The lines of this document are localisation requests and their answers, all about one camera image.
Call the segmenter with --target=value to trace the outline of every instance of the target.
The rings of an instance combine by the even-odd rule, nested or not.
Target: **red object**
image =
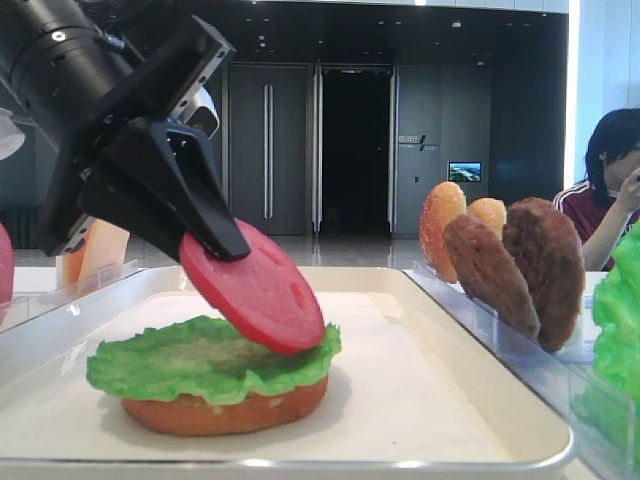
[[[13,276],[16,259],[13,254],[11,238],[0,224],[0,304],[13,298]]]
[[[185,234],[180,260],[194,286],[245,338],[276,353],[299,353],[320,344],[322,311],[296,264],[269,237],[236,222],[251,253],[235,262],[215,258]]]

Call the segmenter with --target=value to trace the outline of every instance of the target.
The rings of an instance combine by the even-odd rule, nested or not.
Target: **person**
[[[587,271],[609,271],[612,253],[640,215],[640,108],[605,115],[585,156],[586,179],[553,203],[573,221]]]

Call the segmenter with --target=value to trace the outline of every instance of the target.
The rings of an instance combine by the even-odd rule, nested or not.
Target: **brown patty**
[[[527,283],[491,228],[473,215],[460,215],[447,225],[444,240],[467,295],[491,305],[501,320],[535,340],[540,323]]]
[[[573,222],[553,204],[527,198],[507,209],[505,248],[529,285],[538,318],[538,341],[557,351],[571,337],[585,286],[581,242]]]
[[[123,399],[124,409],[145,427],[181,437],[250,433],[309,415],[327,391],[328,377],[311,386],[265,397],[250,394],[238,404],[210,405],[202,397],[180,395],[172,402]]]

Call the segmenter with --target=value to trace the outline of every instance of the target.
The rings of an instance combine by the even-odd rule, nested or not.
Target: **glossy floor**
[[[298,265],[373,266],[398,269],[411,268],[421,261],[422,251],[417,239],[389,240],[379,237],[275,237],[274,240]],[[165,254],[139,239],[132,239],[127,261],[138,259],[141,267],[174,265]],[[18,250],[16,264],[21,267],[53,266],[54,259],[39,250]]]

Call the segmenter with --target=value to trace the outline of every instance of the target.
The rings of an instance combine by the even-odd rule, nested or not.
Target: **bottom bun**
[[[180,437],[251,433],[300,420],[309,415],[327,391],[328,377],[310,386],[265,397],[249,394],[235,405],[210,405],[202,397],[180,395],[171,402],[122,399],[129,415],[158,433]]]

